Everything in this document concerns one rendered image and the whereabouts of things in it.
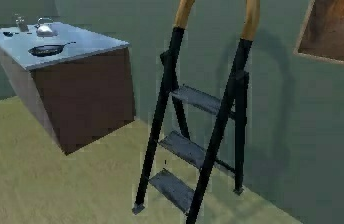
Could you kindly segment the black step ladder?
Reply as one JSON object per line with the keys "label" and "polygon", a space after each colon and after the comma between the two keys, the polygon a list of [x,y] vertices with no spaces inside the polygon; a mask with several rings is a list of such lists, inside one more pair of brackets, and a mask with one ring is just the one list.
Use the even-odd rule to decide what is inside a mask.
{"label": "black step ladder", "polygon": [[[232,68],[223,97],[218,99],[195,88],[179,85],[176,65],[188,17],[195,0],[180,0],[169,49],[160,55],[164,67],[151,131],[132,212],[144,209],[148,186],[156,188],[185,215],[185,224],[195,224],[213,167],[219,164],[234,174],[234,192],[243,192],[244,152],[247,124],[249,73],[245,71],[250,49],[259,25],[260,0],[246,0],[246,14]],[[189,104],[216,116],[207,148],[190,140],[184,112]],[[228,165],[217,157],[228,121],[235,122],[235,164]],[[194,189],[167,169],[151,173],[158,146],[172,152],[199,170]]]}

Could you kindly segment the brown counter with steel top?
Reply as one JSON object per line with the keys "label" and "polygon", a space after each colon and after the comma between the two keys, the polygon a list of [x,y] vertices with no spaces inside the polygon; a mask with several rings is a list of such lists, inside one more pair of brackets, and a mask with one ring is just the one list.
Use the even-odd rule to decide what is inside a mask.
{"label": "brown counter with steel top", "polygon": [[[45,38],[34,26],[0,28],[0,64],[29,112],[71,154],[134,120],[129,43],[61,22],[53,28],[58,35]],[[48,44],[67,45],[54,56],[28,52]]]}

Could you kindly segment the black frying pan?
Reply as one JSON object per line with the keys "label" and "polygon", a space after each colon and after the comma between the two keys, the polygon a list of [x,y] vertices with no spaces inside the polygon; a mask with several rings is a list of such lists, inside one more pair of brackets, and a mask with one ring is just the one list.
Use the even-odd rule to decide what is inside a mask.
{"label": "black frying pan", "polygon": [[47,57],[60,54],[67,44],[48,44],[36,46],[28,50],[28,52],[35,57]]}

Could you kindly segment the silver kettle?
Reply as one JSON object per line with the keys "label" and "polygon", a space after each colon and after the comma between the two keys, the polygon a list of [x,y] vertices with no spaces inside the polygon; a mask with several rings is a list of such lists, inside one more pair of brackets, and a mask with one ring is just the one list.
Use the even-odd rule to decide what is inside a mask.
{"label": "silver kettle", "polygon": [[37,20],[35,25],[36,34],[39,37],[54,37],[58,32],[52,27],[53,19],[49,17],[41,17]]}

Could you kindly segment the clear glass cup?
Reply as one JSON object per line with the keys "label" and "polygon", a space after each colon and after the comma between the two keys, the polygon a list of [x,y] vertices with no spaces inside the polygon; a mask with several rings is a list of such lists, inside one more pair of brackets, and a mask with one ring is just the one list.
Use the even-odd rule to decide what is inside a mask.
{"label": "clear glass cup", "polygon": [[28,29],[28,25],[25,22],[25,19],[19,14],[16,14],[15,17],[16,17],[15,22],[19,30],[21,32],[28,32],[29,29]]}

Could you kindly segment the framed brown picture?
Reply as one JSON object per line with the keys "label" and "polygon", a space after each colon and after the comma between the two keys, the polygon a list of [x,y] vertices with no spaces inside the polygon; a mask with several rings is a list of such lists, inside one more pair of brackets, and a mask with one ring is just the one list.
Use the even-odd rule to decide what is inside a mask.
{"label": "framed brown picture", "polygon": [[344,0],[309,0],[293,53],[344,65]]}

